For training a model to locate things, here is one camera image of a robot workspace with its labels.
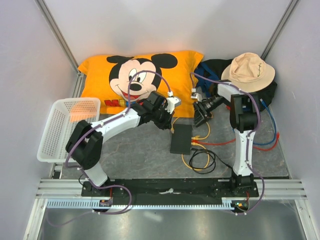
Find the black TP-Link network switch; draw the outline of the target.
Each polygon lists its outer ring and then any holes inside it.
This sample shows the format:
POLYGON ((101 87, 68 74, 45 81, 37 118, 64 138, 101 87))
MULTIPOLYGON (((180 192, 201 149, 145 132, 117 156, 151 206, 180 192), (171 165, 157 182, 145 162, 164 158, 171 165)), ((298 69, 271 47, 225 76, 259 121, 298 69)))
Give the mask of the black TP-Link network switch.
POLYGON ((191 124, 174 124, 174 133, 171 134, 170 153, 180 155, 190 155, 192 148, 191 124))

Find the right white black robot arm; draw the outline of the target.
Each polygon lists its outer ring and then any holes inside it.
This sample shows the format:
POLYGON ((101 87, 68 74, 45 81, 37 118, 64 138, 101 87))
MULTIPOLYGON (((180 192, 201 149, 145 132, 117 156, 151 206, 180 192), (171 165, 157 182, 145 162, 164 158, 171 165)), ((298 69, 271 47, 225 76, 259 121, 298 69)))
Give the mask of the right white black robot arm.
POLYGON ((212 117, 212 111, 221 104, 230 107, 229 122, 235 134, 235 162, 229 191, 240 197, 255 185, 252 153, 256 130, 261 124, 259 98, 257 93, 247 93, 231 82, 216 82, 213 96, 193 103, 193 124, 199 127, 206 123, 212 117))

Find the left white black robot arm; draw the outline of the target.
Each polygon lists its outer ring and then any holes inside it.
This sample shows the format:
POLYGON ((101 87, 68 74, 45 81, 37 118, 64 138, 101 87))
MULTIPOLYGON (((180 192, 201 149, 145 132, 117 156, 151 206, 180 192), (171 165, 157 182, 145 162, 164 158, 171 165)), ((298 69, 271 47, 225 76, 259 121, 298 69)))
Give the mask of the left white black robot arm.
POLYGON ((153 122, 158 129, 168 130, 175 108, 181 104, 170 92, 168 97, 152 91, 146 98, 133 103, 120 113, 106 119, 88 123, 81 120, 75 126, 66 146, 66 163, 72 158, 92 184, 92 191, 99 197, 110 191, 108 175, 100 164, 103 144, 112 137, 140 125, 153 122))

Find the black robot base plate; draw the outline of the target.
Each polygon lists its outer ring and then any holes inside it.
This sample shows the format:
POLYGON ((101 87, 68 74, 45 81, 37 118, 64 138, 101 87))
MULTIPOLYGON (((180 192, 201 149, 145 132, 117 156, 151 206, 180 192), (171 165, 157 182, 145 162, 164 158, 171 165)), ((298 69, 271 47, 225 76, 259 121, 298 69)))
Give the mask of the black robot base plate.
POLYGON ((82 186, 83 197, 124 197, 128 188, 133 197, 156 197, 157 195, 178 195, 205 198, 247 198, 258 197, 257 183, 251 180, 245 186, 236 186, 234 180, 219 178, 140 178, 112 179, 104 184, 111 189, 96 189, 90 182, 82 186))

